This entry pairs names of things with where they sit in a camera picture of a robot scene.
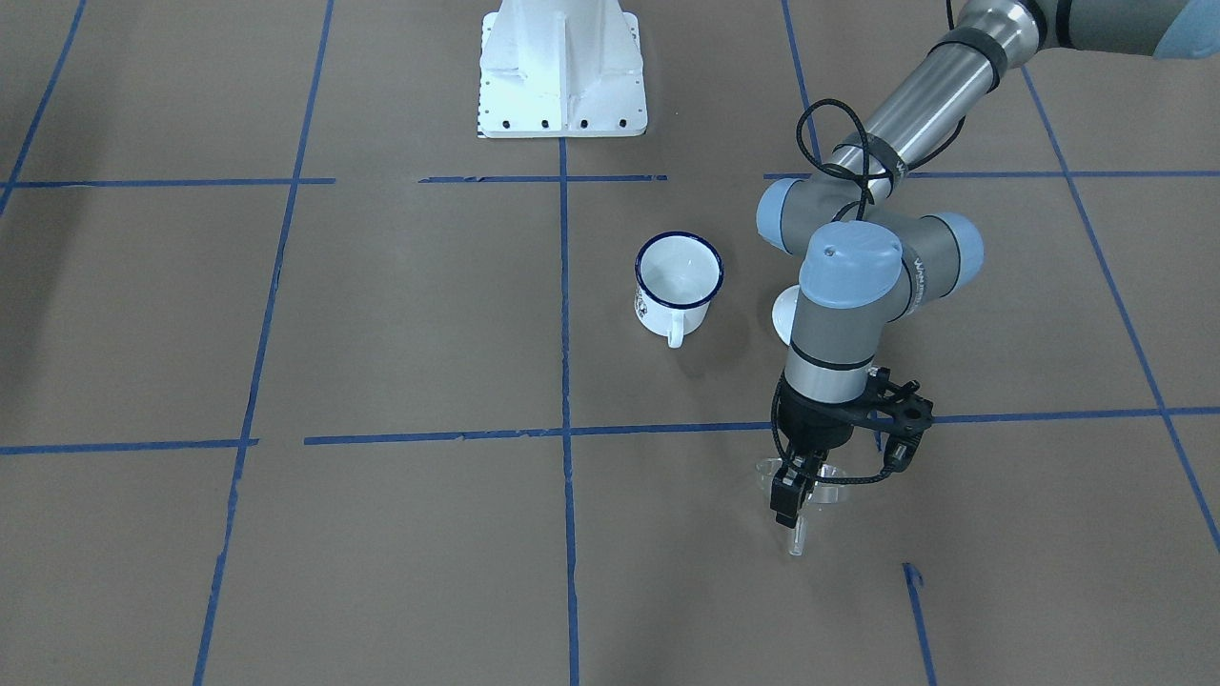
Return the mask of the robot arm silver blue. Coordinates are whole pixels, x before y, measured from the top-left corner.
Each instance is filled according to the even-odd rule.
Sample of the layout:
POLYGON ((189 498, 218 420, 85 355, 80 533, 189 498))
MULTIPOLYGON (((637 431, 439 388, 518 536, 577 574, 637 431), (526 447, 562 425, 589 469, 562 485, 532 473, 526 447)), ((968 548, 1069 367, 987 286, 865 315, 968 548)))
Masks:
POLYGON ((1207 59, 1215 1, 967 1, 950 31, 827 157, 798 135, 806 179, 780 179, 756 208, 759 236, 802 259, 784 369, 771 409, 777 468, 769 504, 795 530, 831 450, 859 427, 884 435, 877 478, 902 474, 932 404, 875 356, 884 326, 961 291, 985 265, 977 227, 958 212, 886 212, 902 181, 948 148, 970 110, 1048 49, 1207 59))

